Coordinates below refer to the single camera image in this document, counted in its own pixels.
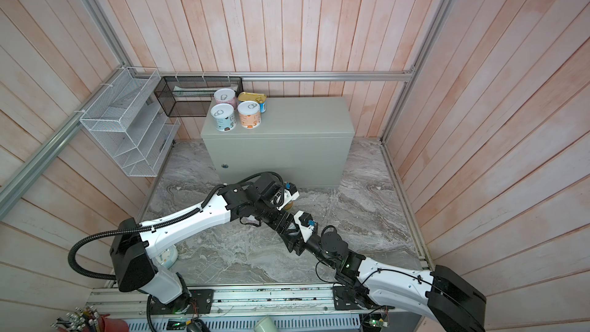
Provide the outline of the orange label pull-tab can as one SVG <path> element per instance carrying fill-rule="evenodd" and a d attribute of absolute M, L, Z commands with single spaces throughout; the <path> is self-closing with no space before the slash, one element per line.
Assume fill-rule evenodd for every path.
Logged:
<path fill-rule="evenodd" d="M 256 101 L 241 102 L 238 114 L 243 128 L 254 129 L 261 125 L 261 108 Z"/>

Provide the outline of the teal label can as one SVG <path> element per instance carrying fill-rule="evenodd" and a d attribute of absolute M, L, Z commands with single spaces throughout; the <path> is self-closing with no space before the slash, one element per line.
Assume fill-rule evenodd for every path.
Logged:
<path fill-rule="evenodd" d="M 217 130 L 220 132 L 229 132 L 237 125 L 235 109 L 230 104 L 216 104 L 211 109 L 210 115 L 214 119 Z"/>

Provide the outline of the gold rectangular tin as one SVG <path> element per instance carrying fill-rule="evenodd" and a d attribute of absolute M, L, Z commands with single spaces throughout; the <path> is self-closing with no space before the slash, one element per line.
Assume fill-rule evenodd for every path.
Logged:
<path fill-rule="evenodd" d="M 253 92 L 241 92 L 241 94 L 238 95 L 238 100 L 240 102 L 256 101 L 256 103 L 259 104 L 261 113 L 266 112 L 267 95 L 265 95 L 265 94 L 253 93 Z"/>

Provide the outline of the pink label can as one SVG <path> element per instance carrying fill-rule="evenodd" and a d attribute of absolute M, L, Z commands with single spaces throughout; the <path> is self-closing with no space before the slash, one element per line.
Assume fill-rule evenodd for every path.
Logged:
<path fill-rule="evenodd" d="M 214 93 L 216 103 L 231 105 L 234 109 L 237 107 L 236 92 L 233 89 L 218 89 Z"/>

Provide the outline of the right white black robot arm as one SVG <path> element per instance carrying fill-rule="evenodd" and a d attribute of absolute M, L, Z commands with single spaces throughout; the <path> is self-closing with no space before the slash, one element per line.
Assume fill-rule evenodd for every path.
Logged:
<path fill-rule="evenodd" d="M 445 331 L 484 331 L 486 297 L 450 268 L 413 271 L 368 258 L 330 226 L 325 232 L 289 224 L 277 232 L 287 249 L 312 253 L 335 270 L 335 280 L 353 303 L 367 309 L 395 307 L 437 321 Z"/>

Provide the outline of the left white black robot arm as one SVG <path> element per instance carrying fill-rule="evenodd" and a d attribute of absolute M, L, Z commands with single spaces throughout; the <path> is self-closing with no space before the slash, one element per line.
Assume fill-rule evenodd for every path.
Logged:
<path fill-rule="evenodd" d="M 118 290 L 140 291 L 173 313 L 186 311 L 192 305 L 191 292 L 181 275 L 158 262 L 158 255 L 186 238 L 241 218 L 288 229 L 285 208 L 298 197 L 294 184 L 262 172 L 237 184 L 218 185 L 204 201 L 173 215 L 140 224 L 133 219 L 121 222 L 111 248 Z"/>

